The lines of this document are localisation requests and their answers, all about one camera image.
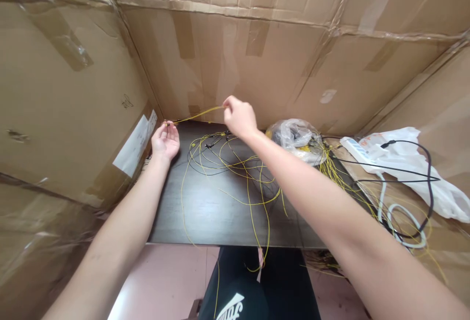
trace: power strip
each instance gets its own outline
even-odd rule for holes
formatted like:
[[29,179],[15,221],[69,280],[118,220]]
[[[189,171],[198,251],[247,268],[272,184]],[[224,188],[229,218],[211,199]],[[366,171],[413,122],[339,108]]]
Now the power strip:
[[[350,138],[350,137],[344,137],[341,140],[339,140],[339,142],[346,150],[348,150],[348,152],[356,159],[357,162],[374,164],[371,160],[369,153],[365,149],[363,149],[361,145],[358,144],[355,139]],[[377,173],[383,172],[383,170],[378,167],[365,166],[365,165],[361,165],[361,167],[367,173],[370,173],[370,174],[377,174]]]

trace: clear plastic bag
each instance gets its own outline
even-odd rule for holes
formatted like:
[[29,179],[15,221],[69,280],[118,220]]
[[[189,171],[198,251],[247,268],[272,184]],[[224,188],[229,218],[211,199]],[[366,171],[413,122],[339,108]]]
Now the clear plastic bag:
[[[417,143],[420,131],[413,127],[374,133],[366,136],[359,144],[374,156],[378,151],[378,157],[373,161],[379,166],[399,168],[408,171],[427,174],[428,163],[426,158],[418,152],[418,147],[409,143],[397,142],[383,150],[380,145],[390,140],[408,140]],[[425,179],[412,173],[395,170],[381,169],[383,172],[393,175],[398,180]],[[437,170],[431,168],[431,176],[439,178],[432,182],[432,193],[434,196],[434,211],[444,218],[454,218],[463,223],[470,223],[470,199],[455,185],[445,181]],[[424,201],[430,204],[430,195],[427,183],[404,183],[420,195]]]
[[278,121],[266,130],[266,136],[312,166],[318,166],[326,159],[321,135],[302,119]]

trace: forearm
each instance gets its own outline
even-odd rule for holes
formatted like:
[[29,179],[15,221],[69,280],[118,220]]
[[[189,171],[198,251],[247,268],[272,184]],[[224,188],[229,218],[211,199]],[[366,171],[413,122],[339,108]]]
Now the forearm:
[[170,160],[153,157],[44,319],[105,319],[147,241]]
[[290,202],[328,245],[364,242],[377,223],[318,170],[276,145],[262,133],[244,139],[276,178]]
[[[446,287],[330,179],[262,134],[244,140],[325,242],[375,319],[468,315]],[[428,304],[435,305],[432,312]]]

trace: person's right hand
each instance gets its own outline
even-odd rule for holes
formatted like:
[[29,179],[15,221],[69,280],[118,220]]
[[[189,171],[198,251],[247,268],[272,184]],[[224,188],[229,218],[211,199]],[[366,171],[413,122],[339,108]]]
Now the person's right hand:
[[235,96],[228,96],[224,101],[224,122],[229,130],[241,139],[258,133],[255,112],[247,102],[242,102]]

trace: pink floor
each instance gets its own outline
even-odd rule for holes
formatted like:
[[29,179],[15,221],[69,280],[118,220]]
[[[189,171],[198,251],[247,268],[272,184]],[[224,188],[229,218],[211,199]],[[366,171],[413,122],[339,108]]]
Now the pink floor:
[[[217,247],[147,244],[127,277],[108,320],[181,320],[203,298]],[[322,320],[366,320],[344,279],[309,270]]]

